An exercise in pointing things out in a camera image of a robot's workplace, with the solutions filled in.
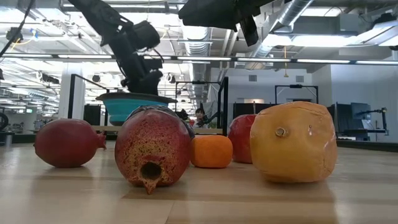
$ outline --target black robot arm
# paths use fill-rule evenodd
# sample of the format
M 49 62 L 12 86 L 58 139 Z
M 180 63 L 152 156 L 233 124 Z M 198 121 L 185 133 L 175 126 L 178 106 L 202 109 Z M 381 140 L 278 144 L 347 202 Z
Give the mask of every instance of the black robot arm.
M 133 24 L 101 0 L 69 0 L 97 33 L 102 36 L 101 46 L 108 44 L 116 57 L 120 70 L 126 77 L 122 86 L 130 92 L 158 95 L 157 85 L 162 72 L 150 67 L 140 49 L 151 49 L 160 43 L 160 37 L 147 21 Z

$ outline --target wooden surface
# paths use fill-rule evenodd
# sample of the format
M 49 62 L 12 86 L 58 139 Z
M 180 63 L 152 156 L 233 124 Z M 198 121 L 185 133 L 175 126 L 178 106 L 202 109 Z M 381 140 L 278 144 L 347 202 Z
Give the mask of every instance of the wooden surface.
M 32 147 L 0 147 L 0 223 L 398 223 L 398 154 L 340 149 L 326 182 L 277 185 L 252 165 L 190 167 L 146 195 L 128 184 L 112 142 L 86 166 L 53 169 Z
M 119 131 L 121 126 L 93 126 L 96 131 Z M 195 134 L 222 134 L 222 129 L 212 129 L 212 128 L 194 128 Z

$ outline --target teal bowl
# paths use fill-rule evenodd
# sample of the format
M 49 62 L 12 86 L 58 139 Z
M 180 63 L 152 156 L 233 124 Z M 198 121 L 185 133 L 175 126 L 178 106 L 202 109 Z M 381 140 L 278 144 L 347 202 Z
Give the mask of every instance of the teal bowl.
M 109 122 L 114 126 L 122 126 L 127 117 L 140 106 L 168 106 L 176 100 L 142 93 L 105 93 L 96 100 L 104 102 L 109 114 Z

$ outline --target red pomegranate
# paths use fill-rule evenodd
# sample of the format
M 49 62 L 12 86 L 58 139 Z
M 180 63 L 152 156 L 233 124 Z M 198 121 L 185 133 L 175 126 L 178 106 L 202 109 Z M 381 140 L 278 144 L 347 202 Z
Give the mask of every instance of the red pomegranate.
M 250 129 L 255 114 L 238 116 L 229 127 L 228 137 L 233 145 L 233 160 L 235 162 L 252 163 L 250 153 Z
M 105 136 L 97 134 L 86 121 L 59 119 L 46 124 L 36 134 L 36 154 L 58 168 L 80 167 L 105 147 Z
M 148 194 L 156 186 L 172 185 L 190 160 L 190 136 L 175 116 L 159 110 L 132 115 L 118 132 L 115 160 L 122 175 Z

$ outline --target person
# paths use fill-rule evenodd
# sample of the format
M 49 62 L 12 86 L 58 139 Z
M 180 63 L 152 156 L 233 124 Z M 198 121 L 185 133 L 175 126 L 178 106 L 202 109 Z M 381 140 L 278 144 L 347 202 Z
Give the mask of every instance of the person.
M 195 111 L 195 116 L 197 117 L 197 120 L 193 124 L 194 128 L 208 128 L 207 124 L 204 123 L 204 118 L 206 116 L 205 110 L 202 108 L 199 108 Z

